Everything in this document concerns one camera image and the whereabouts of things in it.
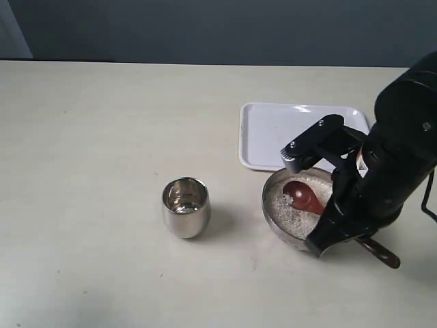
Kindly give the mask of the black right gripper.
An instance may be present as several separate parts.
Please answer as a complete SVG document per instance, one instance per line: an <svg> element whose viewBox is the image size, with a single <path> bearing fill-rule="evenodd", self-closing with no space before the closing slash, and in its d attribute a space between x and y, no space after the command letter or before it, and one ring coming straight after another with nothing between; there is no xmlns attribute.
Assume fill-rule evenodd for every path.
<svg viewBox="0 0 437 328"><path fill-rule="evenodd" d="M399 217L404 202L436 167L436 54L386 86L368 133L323 117L286 144L281 158L298 173L322 159L334 166L333 191L306 248L320 257L333 245L372 236Z"/></svg>

